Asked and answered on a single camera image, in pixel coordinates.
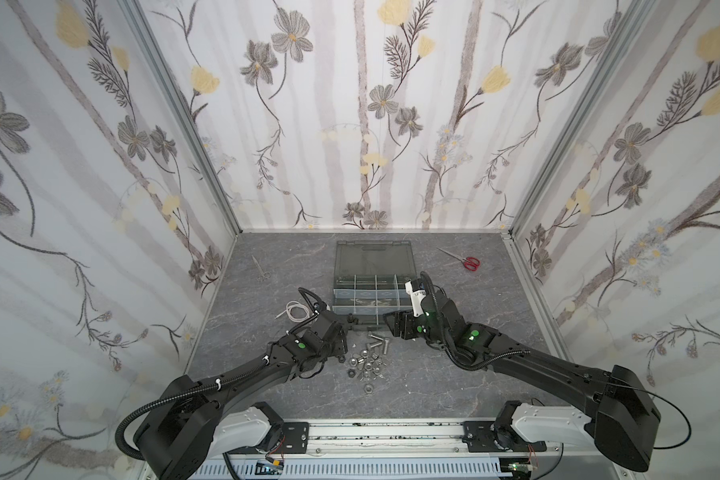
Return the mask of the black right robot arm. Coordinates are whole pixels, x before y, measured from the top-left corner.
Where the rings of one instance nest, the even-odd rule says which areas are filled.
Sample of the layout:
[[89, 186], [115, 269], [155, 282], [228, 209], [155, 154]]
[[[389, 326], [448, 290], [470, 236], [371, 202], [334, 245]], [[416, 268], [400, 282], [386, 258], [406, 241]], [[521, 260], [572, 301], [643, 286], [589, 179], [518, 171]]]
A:
[[581, 412], [580, 431], [611, 462], [635, 472], [649, 469], [661, 423], [660, 395], [630, 369], [606, 371], [572, 363], [522, 344], [485, 324], [469, 322], [427, 273], [405, 286], [409, 310], [383, 316], [401, 339], [422, 338], [459, 369], [492, 370], [543, 390]]

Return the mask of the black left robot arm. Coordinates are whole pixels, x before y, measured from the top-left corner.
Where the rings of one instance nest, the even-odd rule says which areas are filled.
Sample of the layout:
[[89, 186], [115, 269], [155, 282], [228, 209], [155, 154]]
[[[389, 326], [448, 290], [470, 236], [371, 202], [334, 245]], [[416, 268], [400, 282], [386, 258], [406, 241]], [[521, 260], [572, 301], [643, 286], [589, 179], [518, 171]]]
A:
[[253, 406], [265, 390], [310, 379], [329, 359], [344, 358], [347, 317], [314, 292], [300, 288], [299, 293], [310, 302], [306, 319], [237, 368], [198, 381], [187, 375], [173, 380], [159, 399], [121, 420], [115, 430], [117, 448], [146, 462], [159, 479], [188, 479], [211, 453], [223, 419]]

